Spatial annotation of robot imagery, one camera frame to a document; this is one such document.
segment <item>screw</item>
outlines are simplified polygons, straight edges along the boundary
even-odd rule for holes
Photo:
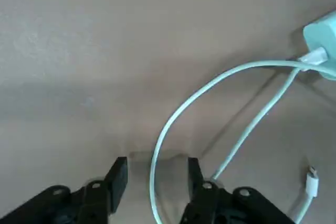
[[[205,182],[205,183],[203,183],[203,188],[205,188],[205,189],[211,189],[212,188],[212,184],[209,183],[209,182]]]
[[[248,197],[250,196],[250,192],[247,189],[242,189],[239,191],[240,195]]]

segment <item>cable connector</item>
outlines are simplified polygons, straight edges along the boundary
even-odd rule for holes
[[[319,177],[314,167],[310,166],[307,172],[306,193],[310,197],[317,197],[319,189]]]
[[[300,57],[298,60],[303,63],[319,65],[328,60],[328,54],[323,47],[319,47]]]

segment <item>charging cable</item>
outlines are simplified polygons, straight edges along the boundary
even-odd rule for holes
[[[297,215],[292,218],[292,220],[299,224],[303,217],[305,216],[308,208],[314,198],[317,197],[319,189],[319,177],[317,175],[317,171],[311,166],[309,167],[309,171],[307,172],[306,178],[306,193],[305,199],[302,204],[301,209],[298,211]]]
[[[199,98],[203,93],[207,92],[214,85],[218,84],[219,82],[221,82],[225,78],[227,78],[227,77],[229,77],[229,76],[231,76],[231,75],[233,75],[235,73],[238,73],[240,71],[249,69],[249,68],[266,67],[266,66],[268,66],[268,67],[270,67],[270,66],[273,66],[273,67],[275,67],[275,66],[282,66],[282,67],[294,67],[294,68],[297,68],[297,70],[295,70],[295,71],[292,72],[293,75],[291,74],[291,76],[293,77],[293,79],[297,75],[296,71],[298,72],[298,70],[306,70],[306,69],[314,70],[314,71],[317,71],[317,72],[320,72],[320,73],[326,73],[326,74],[329,74],[329,75],[331,75],[333,77],[336,77],[336,71],[334,71],[332,69],[329,69],[329,68],[326,68],[326,67],[323,67],[323,66],[316,66],[316,65],[313,65],[313,64],[307,64],[307,63],[296,62],[296,61],[284,61],[284,60],[255,61],[255,62],[246,63],[246,64],[240,65],[238,67],[232,68],[230,70],[227,70],[226,72],[220,74],[219,76],[217,76],[216,78],[214,78],[212,81],[210,81],[209,83],[207,83],[206,85],[204,85],[198,91],[196,91],[184,103],[182,103],[177,108],[177,110],[169,117],[169,119],[167,120],[167,122],[163,126],[163,129],[161,130],[161,133],[160,133],[160,135],[158,137],[158,141],[157,141],[157,143],[155,145],[155,148],[154,148],[154,152],[153,152],[153,156],[152,156],[152,162],[151,162],[151,170],[150,170],[149,193],[150,193],[150,202],[151,202],[151,207],[152,207],[153,215],[154,215],[154,218],[155,218],[157,224],[162,224],[162,220],[161,220],[160,215],[158,213],[157,206],[156,206],[156,199],[155,199],[155,169],[156,169],[156,164],[157,164],[157,161],[158,161],[158,156],[159,156],[160,148],[162,146],[163,140],[164,140],[164,138],[165,138],[165,136],[166,136],[169,128],[171,127],[171,125],[183,113],[183,111],[189,105],[191,105],[197,98]],[[285,85],[284,87],[288,88],[291,83],[292,83],[292,81],[288,82],[288,86]],[[278,99],[276,99],[276,96],[274,97],[274,103],[273,103],[273,105],[283,95],[283,93],[281,93],[281,92],[278,92],[278,94],[280,94],[278,96]],[[255,125],[259,121],[256,121],[256,123],[254,123],[254,124],[250,124],[250,125],[252,125],[251,130],[255,127]]]

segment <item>black plastic part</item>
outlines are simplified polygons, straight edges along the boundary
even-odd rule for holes
[[[190,203],[180,224],[294,224],[257,190],[240,187],[232,194],[203,179],[197,158],[188,159]]]
[[[104,180],[70,193],[52,186],[0,219],[0,224],[108,224],[128,182],[126,157],[118,157]]]
[[[77,224],[108,224],[108,208],[107,185],[102,180],[89,183]]]
[[[126,157],[118,157],[107,173],[104,182],[107,184],[110,197],[110,213],[117,210],[121,197],[128,183],[128,166]]]
[[[51,186],[7,214],[0,220],[0,223],[43,223],[43,221],[52,218],[63,204],[66,204],[69,196],[70,189],[68,187]]]
[[[188,188],[190,200],[193,198],[195,191],[203,183],[203,175],[198,159],[195,157],[188,158]]]

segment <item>beige wall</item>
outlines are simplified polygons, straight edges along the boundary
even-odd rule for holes
[[[154,223],[148,165],[167,117],[231,66],[305,52],[302,26],[334,8],[336,0],[0,0],[0,215],[49,185],[76,189],[129,155],[115,221]],[[241,73],[201,98],[174,125],[165,157],[201,157],[210,175],[284,81],[271,79],[235,116],[273,73]],[[309,160],[321,194],[306,221],[334,223],[335,90],[295,83],[222,176],[227,188],[254,186],[287,211]],[[159,166],[171,223],[186,201],[184,162]]]

